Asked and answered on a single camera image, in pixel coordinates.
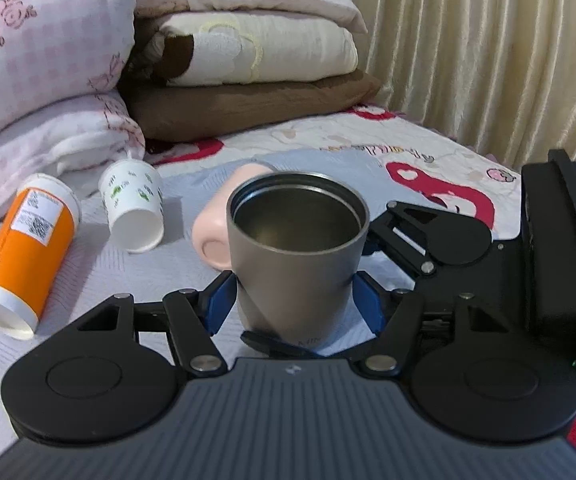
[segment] orange paper cup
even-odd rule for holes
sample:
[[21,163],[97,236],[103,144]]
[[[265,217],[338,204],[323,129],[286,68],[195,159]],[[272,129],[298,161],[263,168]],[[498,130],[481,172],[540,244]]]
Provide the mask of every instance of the orange paper cup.
[[19,187],[0,229],[0,330],[34,335],[81,206],[61,180],[37,173]]

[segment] barcode label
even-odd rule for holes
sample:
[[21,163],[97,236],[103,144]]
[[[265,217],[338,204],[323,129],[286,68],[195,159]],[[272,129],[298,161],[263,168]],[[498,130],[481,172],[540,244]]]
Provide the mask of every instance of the barcode label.
[[56,198],[43,191],[31,189],[10,228],[47,246],[62,209],[63,204]]

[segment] curtain fold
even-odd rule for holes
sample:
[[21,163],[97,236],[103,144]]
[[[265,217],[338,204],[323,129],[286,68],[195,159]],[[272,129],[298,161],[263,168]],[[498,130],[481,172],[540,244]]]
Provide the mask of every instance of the curtain fold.
[[355,0],[379,104],[520,168],[576,159],[576,0]]

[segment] stainless steel mug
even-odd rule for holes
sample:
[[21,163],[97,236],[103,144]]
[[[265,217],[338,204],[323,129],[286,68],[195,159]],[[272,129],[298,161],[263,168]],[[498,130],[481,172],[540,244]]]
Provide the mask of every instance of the stainless steel mug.
[[370,224],[354,190],[313,173],[277,172],[228,200],[228,240],[247,330],[305,348],[337,328]]

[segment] pink pillow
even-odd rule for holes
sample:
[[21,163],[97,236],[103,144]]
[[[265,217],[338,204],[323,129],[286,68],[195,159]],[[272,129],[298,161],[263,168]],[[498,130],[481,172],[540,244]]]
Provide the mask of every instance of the pink pillow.
[[136,0],[0,0],[0,130],[60,99],[114,88]]
[[0,219],[33,173],[63,180],[79,198],[97,191],[115,160],[143,158],[142,130],[116,91],[65,99],[0,132]]

